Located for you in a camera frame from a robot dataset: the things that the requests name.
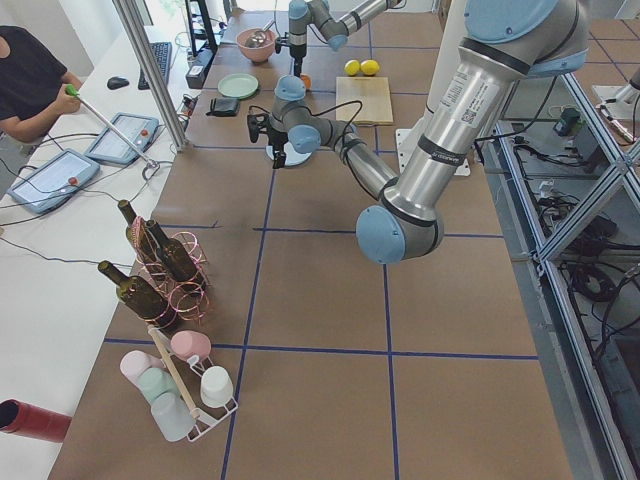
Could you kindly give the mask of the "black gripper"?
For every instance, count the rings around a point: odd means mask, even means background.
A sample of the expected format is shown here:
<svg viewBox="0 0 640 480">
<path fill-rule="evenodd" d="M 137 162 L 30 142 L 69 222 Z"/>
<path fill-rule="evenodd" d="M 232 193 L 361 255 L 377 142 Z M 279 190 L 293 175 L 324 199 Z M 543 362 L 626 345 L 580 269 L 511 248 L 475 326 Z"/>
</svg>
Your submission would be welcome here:
<svg viewBox="0 0 640 480">
<path fill-rule="evenodd" d="M 286 165 L 285 145 L 289 141 L 288 134 L 272 115 L 267 119 L 267 137 L 273 152 L 273 168 L 284 168 Z"/>
<path fill-rule="evenodd" d="M 300 77 L 302 75 L 303 59 L 306 56 L 306 44 L 292 45 L 291 56 L 294 59 L 293 73 L 296 77 Z"/>
</svg>

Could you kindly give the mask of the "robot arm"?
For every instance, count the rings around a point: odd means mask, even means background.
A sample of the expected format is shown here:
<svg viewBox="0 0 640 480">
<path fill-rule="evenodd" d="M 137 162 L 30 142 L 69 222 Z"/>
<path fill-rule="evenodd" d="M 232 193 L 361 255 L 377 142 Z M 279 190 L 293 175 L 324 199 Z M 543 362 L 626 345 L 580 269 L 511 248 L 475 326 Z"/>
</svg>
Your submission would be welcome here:
<svg viewBox="0 0 640 480">
<path fill-rule="evenodd" d="M 281 77 L 271 111 L 247 119 L 249 135 L 266 135 L 276 167 L 285 147 L 310 154 L 333 150 L 373 198 L 356 223 L 361 251 L 380 264 L 434 251 L 443 236 L 436 205 L 480 134 L 494 126 L 495 111 L 511 85 L 524 78 L 578 70 L 588 51 L 587 1 L 460 1 L 447 22 L 461 24 L 457 69 L 401 173 L 394 172 L 357 135 L 352 124 L 313 114 L 304 82 Z"/>
<path fill-rule="evenodd" d="M 333 50 L 345 46 L 349 37 L 378 15 L 396 9 L 402 1 L 363 1 L 336 19 L 330 13 L 327 1 L 291 1 L 288 7 L 288 31 L 276 38 L 275 51 L 287 48 L 293 59 L 293 75 L 301 77 L 303 61 L 307 55 L 307 33 L 315 27 L 321 38 Z"/>
</svg>

